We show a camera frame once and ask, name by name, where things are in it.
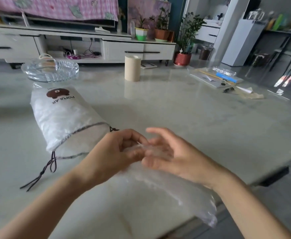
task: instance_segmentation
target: trash can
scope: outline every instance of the trash can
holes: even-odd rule
[[[211,51],[212,51],[212,47],[202,46],[201,52],[199,55],[199,60],[207,60],[210,56]]]

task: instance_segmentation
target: drawer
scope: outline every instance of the drawer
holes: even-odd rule
[[[35,59],[38,56],[33,37],[0,34],[0,59]]]
[[[144,60],[171,60],[173,59],[175,44],[144,44]]]
[[[197,40],[203,40],[214,44],[219,31],[220,31],[219,28],[202,26],[201,29],[195,35],[195,38]]]
[[[128,43],[128,42],[112,42],[107,41],[108,60],[122,60],[127,54],[135,55],[140,58],[143,57],[142,43]]]

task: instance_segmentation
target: person's left hand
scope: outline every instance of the person's left hand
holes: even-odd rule
[[[87,157],[72,171],[84,191],[99,185],[130,164],[144,157],[142,148],[123,152],[133,145],[148,144],[147,139],[133,129],[107,133]]]

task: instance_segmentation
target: red ribbed pot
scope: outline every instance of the red ribbed pot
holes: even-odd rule
[[[176,52],[174,55],[173,63],[175,65],[187,66],[188,64],[190,64],[190,60],[191,60],[191,54],[184,54],[184,53]]]

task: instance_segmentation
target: kettle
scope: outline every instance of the kettle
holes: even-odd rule
[[[264,15],[265,15],[265,12],[263,12],[263,10],[259,8],[259,9],[256,9],[255,11],[249,12],[247,19],[261,21]]]

